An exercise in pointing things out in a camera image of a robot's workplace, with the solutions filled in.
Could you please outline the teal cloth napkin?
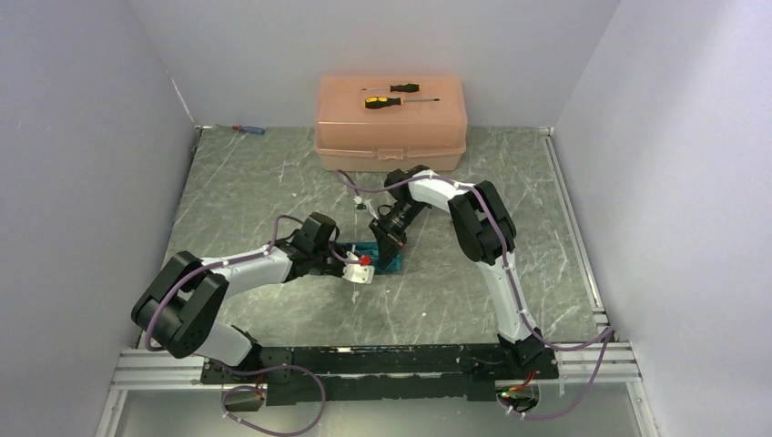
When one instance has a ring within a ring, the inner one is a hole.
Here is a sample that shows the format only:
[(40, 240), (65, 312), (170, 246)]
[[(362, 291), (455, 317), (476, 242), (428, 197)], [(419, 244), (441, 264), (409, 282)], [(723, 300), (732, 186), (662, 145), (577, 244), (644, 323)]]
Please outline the teal cloth napkin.
[(337, 246), (339, 246), (343, 252), (352, 252), (358, 258), (364, 257), (365, 260), (374, 267), (376, 275), (401, 271), (401, 254), (397, 254), (384, 267), (381, 265), (381, 253), (379, 252), (378, 245), (375, 241), (342, 242), (337, 243)]

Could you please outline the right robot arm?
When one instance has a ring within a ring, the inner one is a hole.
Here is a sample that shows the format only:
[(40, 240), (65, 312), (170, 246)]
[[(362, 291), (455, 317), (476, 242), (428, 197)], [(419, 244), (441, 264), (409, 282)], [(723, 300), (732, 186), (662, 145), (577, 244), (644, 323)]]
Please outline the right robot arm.
[(493, 183), (463, 184), (425, 166), (387, 175), (384, 189), (395, 199), (389, 211), (371, 221), (378, 266), (386, 269), (407, 242), (406, 229), (425, 208), (450, 214), (462, 253), (482, 273), (491, 296), (507, 374), (522, 378), (548, 357), (541, 332), (527, 310), (515, 271), (516, 229)]

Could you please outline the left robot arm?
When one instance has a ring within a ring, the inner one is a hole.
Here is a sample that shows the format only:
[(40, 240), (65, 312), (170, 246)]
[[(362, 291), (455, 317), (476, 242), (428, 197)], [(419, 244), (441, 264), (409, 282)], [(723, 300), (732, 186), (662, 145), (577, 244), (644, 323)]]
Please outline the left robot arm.
[(343, 264), (332, 247), (339, 232), (332, 218), (313, 212), (287, 237), (273, 237), (252, 251), (209, 259), (180, 251), (151, 281), (131, 320), (144, 331), (148, 351), (177, 359), (203, 356), (225, 364), (235, 380), (252, 381), (261, 370), (262, 347), (247, 331), (218, 322), (222, 304), (307, 275), (340, 277)]

